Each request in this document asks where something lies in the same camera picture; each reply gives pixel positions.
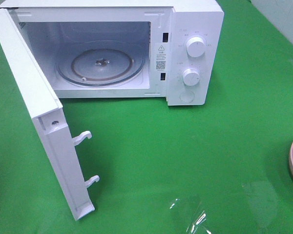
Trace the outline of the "upper white power knob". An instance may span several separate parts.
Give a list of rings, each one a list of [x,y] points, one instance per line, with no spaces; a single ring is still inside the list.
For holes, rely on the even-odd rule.
[[[190,57],[197,58],[204,54],[206,41],[201,36],[194,36],[187,40],[186,50]]]

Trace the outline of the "white microwave door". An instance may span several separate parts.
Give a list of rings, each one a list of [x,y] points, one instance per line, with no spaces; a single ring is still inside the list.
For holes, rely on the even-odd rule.
[[[16,17],[6,9],[0,9],[0,44],[72,215],[78,220],[95,210],[87,189],[100,179],[98,175],[84,179],[75,149],[92,137],[91,132],[72,137],[60,100],[19,32]]]

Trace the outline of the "round door release button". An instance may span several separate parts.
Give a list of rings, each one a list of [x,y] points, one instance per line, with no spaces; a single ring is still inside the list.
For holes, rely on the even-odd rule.
[[[192,91],[184,91],[180,94],[180,100],[186,103],[193,102],[195,94]]]

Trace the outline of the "white microwave oven body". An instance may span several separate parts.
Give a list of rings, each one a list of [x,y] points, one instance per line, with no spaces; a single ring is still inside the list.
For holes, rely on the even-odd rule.
[[[19,32],[58,99],[164,97],[169,106],[205,103],[224,12],[214,0],[6,0]],[[202,56],[190,57],[189,38],[206,41]],[[61,50],[73,44],[113,40],[148,50],[141,71],[121,83],[82,86],[57,70]],[[186,69],[197,69],[195,86],[183,83]],[[192,91],[193,102],[180,100]]]

